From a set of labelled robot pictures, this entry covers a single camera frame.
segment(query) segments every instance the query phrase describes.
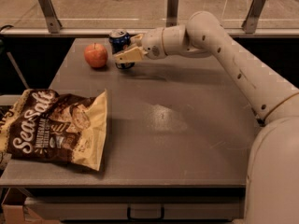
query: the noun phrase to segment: tiled floor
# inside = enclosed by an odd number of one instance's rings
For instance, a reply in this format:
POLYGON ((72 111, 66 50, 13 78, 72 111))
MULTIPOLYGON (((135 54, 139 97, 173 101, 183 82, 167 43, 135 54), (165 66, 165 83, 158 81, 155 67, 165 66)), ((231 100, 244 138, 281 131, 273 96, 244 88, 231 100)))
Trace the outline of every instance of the tiled floor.
MULTIPOLYGON (((198 10, 225 28, 240 28, 252 0, 179 0, 178 22, 198 10)), ((52 0, 65 28, 153 28, 165 25, 166 0, 52 0)), ((259 28, 299 28, 299 0, 267 0, 259 28)), ((0 26, 45 28, 37 0, 0 0, 0 26)))

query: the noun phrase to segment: brown box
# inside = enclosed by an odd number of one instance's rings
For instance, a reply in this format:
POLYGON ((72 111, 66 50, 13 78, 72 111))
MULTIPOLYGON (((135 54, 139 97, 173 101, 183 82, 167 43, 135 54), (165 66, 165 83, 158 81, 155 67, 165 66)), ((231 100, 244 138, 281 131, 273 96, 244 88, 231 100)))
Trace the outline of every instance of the brown box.
POLYGON ((60 224, 59 220, 44 220, 37 213, 25 208, 26 196, 18 189, 9 189, 2 202, 6 224, 60 224))

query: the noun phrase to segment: blue can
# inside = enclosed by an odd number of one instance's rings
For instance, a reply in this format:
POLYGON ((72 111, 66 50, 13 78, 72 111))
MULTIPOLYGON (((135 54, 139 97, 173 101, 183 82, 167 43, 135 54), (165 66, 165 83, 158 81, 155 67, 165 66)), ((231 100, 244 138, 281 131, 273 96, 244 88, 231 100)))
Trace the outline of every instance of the blue can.
MULTIPOLYGON (((112 54, 126 49, 131 44, 130 35, 125 29, 115 29, 109 34, 109 43, 112 47, 112 54)), ((135 63, 116 63, 119 69, 129 69, 135 63)))

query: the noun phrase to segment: red apple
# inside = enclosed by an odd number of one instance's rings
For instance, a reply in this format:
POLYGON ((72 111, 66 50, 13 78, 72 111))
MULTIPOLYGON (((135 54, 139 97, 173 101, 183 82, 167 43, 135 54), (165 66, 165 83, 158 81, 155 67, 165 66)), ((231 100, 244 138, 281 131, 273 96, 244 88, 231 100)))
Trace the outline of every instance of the red apple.
POLYGON ((84 58, 92 68, 103 67, 107 64, 107 49, 99 43, 93 43, 85 48, 84 58))

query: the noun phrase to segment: black handle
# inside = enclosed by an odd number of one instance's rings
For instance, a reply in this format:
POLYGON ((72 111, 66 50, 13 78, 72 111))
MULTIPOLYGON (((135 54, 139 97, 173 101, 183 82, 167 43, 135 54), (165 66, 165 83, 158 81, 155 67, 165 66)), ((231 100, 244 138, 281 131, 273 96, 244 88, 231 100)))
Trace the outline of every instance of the black handle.
POLYGON ((164 219, 164 208, 161 207, 161 215, 159 217, 156 217, 156 218, 135 218, 135 217, 131 217, 131 207, 128 207, 127 217, 130 221, 157 221, 157 220, 163 220, 164 219))

